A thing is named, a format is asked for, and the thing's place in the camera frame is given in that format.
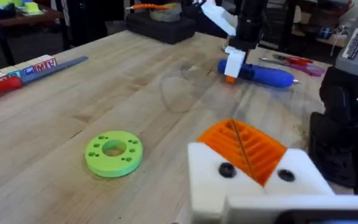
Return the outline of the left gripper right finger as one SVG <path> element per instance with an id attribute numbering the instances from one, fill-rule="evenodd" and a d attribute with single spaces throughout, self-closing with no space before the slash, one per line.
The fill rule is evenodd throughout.
<path id="1" fill-rule="evenodd" d="M 262 131 L 232 120 L 246 173 L 264 192 L 277 195 L 334 195 L 307 153 L 287 148 Z"/>

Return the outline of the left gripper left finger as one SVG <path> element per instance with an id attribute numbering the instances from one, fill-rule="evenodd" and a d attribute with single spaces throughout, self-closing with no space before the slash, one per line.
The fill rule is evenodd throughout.
<path id="1" fill-rule="evenodd" d="M 192 223 L 221 223 L 228 196 L 259 196 L 263 187 L 252 178 L 240 133 L 248 125 L 222 120 L 187 146 Z"/>

